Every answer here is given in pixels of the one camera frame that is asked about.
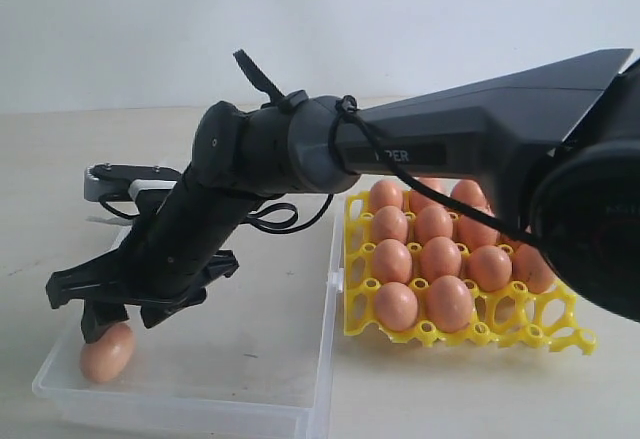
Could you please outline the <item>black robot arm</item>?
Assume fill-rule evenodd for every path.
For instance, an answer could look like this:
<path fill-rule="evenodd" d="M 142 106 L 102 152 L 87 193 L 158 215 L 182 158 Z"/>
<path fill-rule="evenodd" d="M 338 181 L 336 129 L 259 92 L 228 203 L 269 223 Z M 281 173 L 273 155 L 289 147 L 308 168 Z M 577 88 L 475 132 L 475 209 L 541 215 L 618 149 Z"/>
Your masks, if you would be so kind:
<path fill-rule="evenodd" d="M 114 251 L 53 273 L 52 308 L 84 304 L 87 342 L 140 310 L 146 327 L 202 303 L 237 269 L 228 237 L 265 202 L 333 196 L 365 174 L 412 189 L 538 249 L 589 302 L 639 317 L 639 62 L 603 49 L 438 93 L 360 109 L 352 96 L 282 93 L 243 51 L 268 96 L 202 117 L 173 187 L 138 201 Z"/>

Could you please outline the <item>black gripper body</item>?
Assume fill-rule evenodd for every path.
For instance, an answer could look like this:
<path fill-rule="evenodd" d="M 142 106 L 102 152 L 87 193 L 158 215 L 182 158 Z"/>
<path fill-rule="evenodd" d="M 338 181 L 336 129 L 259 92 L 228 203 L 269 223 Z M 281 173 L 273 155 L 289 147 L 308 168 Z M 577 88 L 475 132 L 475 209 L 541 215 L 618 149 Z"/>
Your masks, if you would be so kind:
<path fill-rule="evenodd" d="M 127 194 L 139 215 L 119 246 L 53 273 L 46 294 L 54 309 L 71 300 L 137 306 L 151 329 L 201 304 L 211 282 L 237 270 L 235 256 L 222 246 L 260 198 L 204 186 L 191 171 L 176 181 L 135 180 Z"/>

